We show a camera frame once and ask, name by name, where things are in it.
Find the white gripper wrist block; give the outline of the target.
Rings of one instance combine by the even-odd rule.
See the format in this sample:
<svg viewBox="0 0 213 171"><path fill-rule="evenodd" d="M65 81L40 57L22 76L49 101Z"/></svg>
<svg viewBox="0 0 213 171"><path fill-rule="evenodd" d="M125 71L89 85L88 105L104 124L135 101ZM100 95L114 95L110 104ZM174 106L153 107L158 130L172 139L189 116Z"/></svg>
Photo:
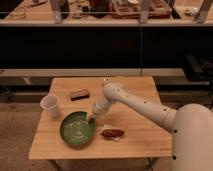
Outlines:
<svg viewBox="0 0 213 171"><path fill-rule="evenodd" d="M107 106L101 102L95 102L91 107L92 112L87 113L86 121L90 121L95 115L104 115L107 112Z"/></svg>

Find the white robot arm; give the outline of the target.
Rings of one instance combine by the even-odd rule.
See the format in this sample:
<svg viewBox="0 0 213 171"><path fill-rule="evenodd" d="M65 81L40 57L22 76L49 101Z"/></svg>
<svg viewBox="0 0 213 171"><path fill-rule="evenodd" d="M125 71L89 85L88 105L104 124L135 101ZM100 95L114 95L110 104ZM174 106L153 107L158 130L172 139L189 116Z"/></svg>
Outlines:
<svg viewBox="0 0 213 171"><path fill-rule="evenodd" d="M172 171L213 171L213 112L200 104L179 109L153 103L106 83L88 118L104 115L115 102L130 107L172 135Z"/></svg>

